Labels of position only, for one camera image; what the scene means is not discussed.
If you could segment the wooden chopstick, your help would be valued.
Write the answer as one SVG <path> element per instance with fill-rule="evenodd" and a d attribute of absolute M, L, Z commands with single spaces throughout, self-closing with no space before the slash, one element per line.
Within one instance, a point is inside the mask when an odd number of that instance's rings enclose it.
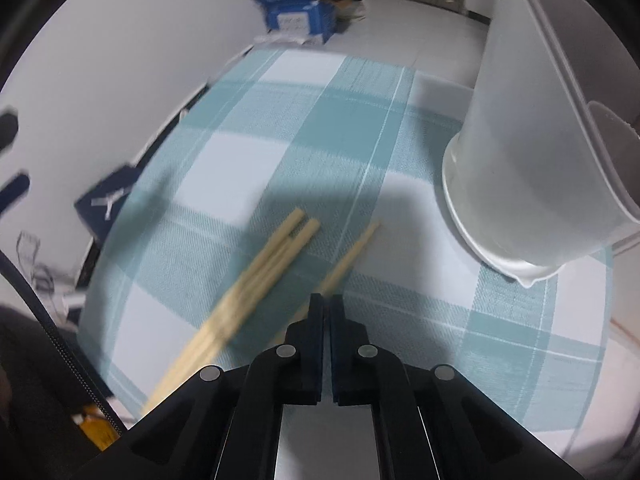
<path fill-rule="evenodd" d="M 330 270 L 326 277 L 322 280 L 322 282 L 316 287 L 314 290 L 314 294 L 319 294 L 323 297 L 331 296 L 336 290 L 337 287 L 342 284 L 342 281 L 349 274 L 350 270 L 354 266 L 356 260 L 359 258 L 360 254 L 366 249 L 372 237 L 374 237 L 375 232 L 380 227 L 381 222 L 375 221 L 370 224 L 370 226 L 365 229 L 358 240 L 349 248 L 348 252 L 340 259 L 340 261 Z M 283 344 L 285 340 L 286 330 L 288 326 L 293 323 L 303 321 L 308 314 L 309 300 L 305 300 L 296 310 L 296 312 L 290 317 L 288 322 L 283 326 L 282 330 L 274 336 L 269 345 L 270 347 L 276 346 L 277 344 Z"/>
<path fill-rule="evenodd" d="M 166 396 L 166 394 L 163 394 L 163 390 L 166 388 L 168 382 L 170 382 L 171 377 L 178 372 L 181 372 L 186 367 L 186 364 L 183 364 L 183 361 L 192 358 L 196 348 L 198 348 L 203 341 L 209 340 L 218 322 L 218 318 L 221 317 L 225 310 L 229 309 L 228 304 L 235 304 L 240 299 L 246 283 L 271 258 L 272 254 L 281 247 L 290 233 L 299 225 L 299 222 L 301 222 L 304 217 L 305 213 L 300 208 L 295 208 L 271 234 L 262 250 L 258 252 L 250 265 L 242 271 L 238 279 L 222 295 L 220 300 L 216 303 L 213 313 L 209 315 L 209 318 L 201 325 L 192 339 L 183 347 L 178 358 L 172 362 L 170 367 L 168 367 L 163 378 L 158 382 L 153 393 L 146 401 L 144 408 L 145 411 L 149 411 L 151 409 L 151 405 L 157 403 L 157 398 Z"/>
<path fill-rule="evenodd" d="M 156 408 L 160 402 L 173 393 L 190 375 L 216 358 L 217 354 L 228 344 L 230 339 L 242 327 L 245 320 L 255 311 L 257 305 L 270 292 L 277 281 L 302 249 L 311 241 L 320 229 L 320 221 L 317 219 L 306 220 L 305 217 L 299 225 L 290 233 L 279 249 L 262 266 L 262 268 L 246 283 L 240 299 L 235 304 L 228 304 L 229 309 L 218 318 L 218 322 L 209 340 L 203 341 L 192 358 L 183 361 L 186 367 L 171 377 L 170 382 L 163 390 L 162 398 L 157 398 L 157 403 L 151 405 L 149 411 L 142 408 L 143 414 L 148 414 Z"/>

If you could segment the translucent plastic utensil holder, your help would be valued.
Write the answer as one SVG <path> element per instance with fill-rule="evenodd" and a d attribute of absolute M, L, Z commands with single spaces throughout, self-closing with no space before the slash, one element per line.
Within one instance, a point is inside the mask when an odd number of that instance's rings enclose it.
<path fill-rule="evenodd" d="M 472 251 L 524 287 L 639 229 L 639 69 L 587 0 L 497 0 L 442 185 Z"/>

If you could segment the navy jordan shoe box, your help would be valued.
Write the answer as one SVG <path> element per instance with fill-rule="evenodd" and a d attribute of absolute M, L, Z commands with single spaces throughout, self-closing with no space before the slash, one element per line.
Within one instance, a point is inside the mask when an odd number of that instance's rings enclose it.
<path fill-rule="evenodd" d="M 103 244 L 127 196 L 141 174 L 137 167 L 124 165 L 93 185 L 74 203 L 80 221 L 96 244 Z"/>

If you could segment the teal plaid table cloth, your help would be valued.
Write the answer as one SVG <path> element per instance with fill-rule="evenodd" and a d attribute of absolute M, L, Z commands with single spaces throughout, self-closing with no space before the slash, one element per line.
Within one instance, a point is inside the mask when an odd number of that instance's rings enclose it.
<path fill-rule="evenodd" d="M 612 296 L 609 252 L 522 287 L 451 224 L 440 172 L 470 92 L 335 53 L 260 50 L 162 143 L 113 224 L 89 285 L 81 347 L 131 414 L 295 209 L 318 233 L 217 363 L 254 359 L 371 223 L 341 290 L 371 340 L 449 363 L 533 432 L 585 417 Z"/>

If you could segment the grey plastic mailer bag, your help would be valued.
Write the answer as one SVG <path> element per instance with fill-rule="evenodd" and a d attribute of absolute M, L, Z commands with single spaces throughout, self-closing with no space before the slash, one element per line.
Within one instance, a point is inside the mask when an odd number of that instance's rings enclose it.
<path fill-rule="evenodd" d="M 270 32 L 262 36 L 256 36 L 253 41 L 255 48 L 314 48 L 317 45 L 313 36 L 295 36 L 282 34 L 282 32 Z"/>

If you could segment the blue cardboard box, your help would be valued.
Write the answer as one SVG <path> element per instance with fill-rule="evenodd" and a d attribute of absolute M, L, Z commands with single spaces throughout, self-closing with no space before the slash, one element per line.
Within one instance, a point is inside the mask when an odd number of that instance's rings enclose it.
<path fill-rule="evenodd" d="M 326 44 L 336 29 L 336 9 L 326 0 L 255 0 L 268 32 Z"/>

